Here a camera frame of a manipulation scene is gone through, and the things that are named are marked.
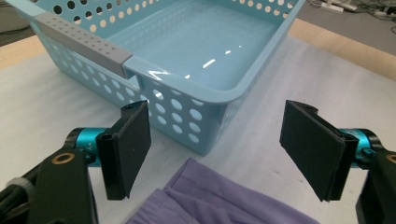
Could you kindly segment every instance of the purple towel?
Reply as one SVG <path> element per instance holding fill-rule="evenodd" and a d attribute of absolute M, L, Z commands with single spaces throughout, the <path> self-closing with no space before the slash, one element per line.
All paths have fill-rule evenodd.
<path fill-rule="evenodd" d="M 318 223 L 259 192 L 188 159 L 164 190 L 155 190 L 132 223 Z"/>

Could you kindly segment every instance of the gray handle grip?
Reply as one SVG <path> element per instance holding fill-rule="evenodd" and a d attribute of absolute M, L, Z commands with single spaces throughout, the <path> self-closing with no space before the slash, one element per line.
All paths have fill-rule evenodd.
<path fill-rule="evenodd" d="M 132 57 L 131 52 L 51 13 L 42 13 L 36 16 L 35 20 L 41 31 L 48 37 L 109 71 L 126 77 L 122 65 Z"/>

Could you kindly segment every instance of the blue plastic basket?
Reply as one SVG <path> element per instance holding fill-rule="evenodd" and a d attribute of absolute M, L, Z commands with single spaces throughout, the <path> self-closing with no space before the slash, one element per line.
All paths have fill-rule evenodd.
<path fill-rule="evenodd" d="M 303 0 L 8 0 L 55 64 L 205 155 Z"/>

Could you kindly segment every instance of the purple cloth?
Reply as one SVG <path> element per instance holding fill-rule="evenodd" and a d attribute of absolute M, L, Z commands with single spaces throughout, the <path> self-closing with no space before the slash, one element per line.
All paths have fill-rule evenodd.
<path fill-rule="evenodd" d="M 128 224 L 318 223 L 259 192 L 188 159 L 164 190 L 155 190 Z"/>

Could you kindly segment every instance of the white table surface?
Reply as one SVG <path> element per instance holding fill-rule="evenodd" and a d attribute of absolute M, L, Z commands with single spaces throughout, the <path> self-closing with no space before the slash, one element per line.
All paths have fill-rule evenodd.
<path fill-rule="evenodd" d="M 367 128 L 396 149 L 396 82 L 286 37 L 213 151 L 201 157 L 152 129 L 152 145 L 130 199 L 106 200 L 90 168 L 100 223 L 123 223 L 193 157 L 243 186 L 320 223 L 357 223 L 366 172 L 352 169 L 341 201 L 321 203 L 279 144 L 287 99 L 315 106 L 337 128 Z M 64 75 L 47 54 L 0 70 L 0 186 L 59 149 L 77 127 L 110 127 L 120 109 Z"/>

